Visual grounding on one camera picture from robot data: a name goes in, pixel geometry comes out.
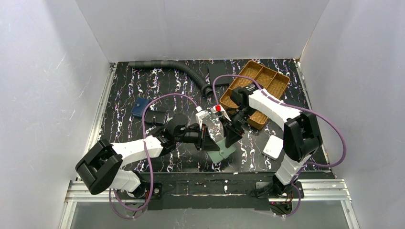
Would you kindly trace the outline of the mint green snap card holder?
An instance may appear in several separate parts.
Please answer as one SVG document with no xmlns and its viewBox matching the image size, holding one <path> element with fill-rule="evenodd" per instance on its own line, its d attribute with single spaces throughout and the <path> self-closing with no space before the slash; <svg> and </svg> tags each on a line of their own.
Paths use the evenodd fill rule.
<svg viewBox="0 0 405 229">
<path fill-rule="evenodd" d="M 222 124 L 224 122 L 229 122 L 226 121 L 225 118 L 219 118 L 219 120 L 221 121 Z M 208 152 L 208 156 L 210 157 L 210 159 L 214 164 L 217 164 L 222 160 L 227 159 L 231 154 L 233 154 L 236 151 L 236 147 L 234 146 L 234 144 L 229 148 L 225 147 L 225 137 L 222 140 L 217 141 L 216 144 L 219 146 L 219 151 Z"/>
</svg>

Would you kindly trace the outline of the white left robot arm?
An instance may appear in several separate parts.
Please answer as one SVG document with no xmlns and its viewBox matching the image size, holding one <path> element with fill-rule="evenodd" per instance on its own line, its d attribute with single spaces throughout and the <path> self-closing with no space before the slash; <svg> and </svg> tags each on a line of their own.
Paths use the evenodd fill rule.
<svg viewBox="0 0 405 229">
<path fill-rule="evenodd" d="M 188 125 L 185 115 L 176 114 L 145 139 L 126 143 L 110 143 L 101 139 L 79 160 L 75 170 L 92 195 L 108 188 L 134 192 L 141 185 L 141 180 L 134 172 L 123 170 L 122 167 L 127 164 L 164 156 L 173 151 L 177 143 L 194 144 L 199 151 L 220 150 L 203 123 L 207 116 L 207 111 L 200 111 L 196 114 L 197 122 Z"/>
</svg>

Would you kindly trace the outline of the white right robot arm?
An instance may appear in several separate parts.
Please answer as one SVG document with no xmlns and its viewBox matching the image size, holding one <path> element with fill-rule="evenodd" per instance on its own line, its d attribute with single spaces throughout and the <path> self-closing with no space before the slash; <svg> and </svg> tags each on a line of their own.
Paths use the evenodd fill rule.
<svg viewBox="0 0 405 229">
<path fill-rule="evenodd" d="M 298 171 L 322 144 L 317 117 L 289 107 L 254 84 L 233 89 L 230 98 L 237 108 L 228 108 L 226 115 L 219 118 L 225 146 L 229 148 L 243 137 L 242 126 L 256 111 L 263 113 L 283 130 L 282 139 L 269 138 L 270 146 L 279 146 L 285 153 L 280 168 L 273 175 L 270 191 L 276 195 L 290 192 Z"/>
</svg>

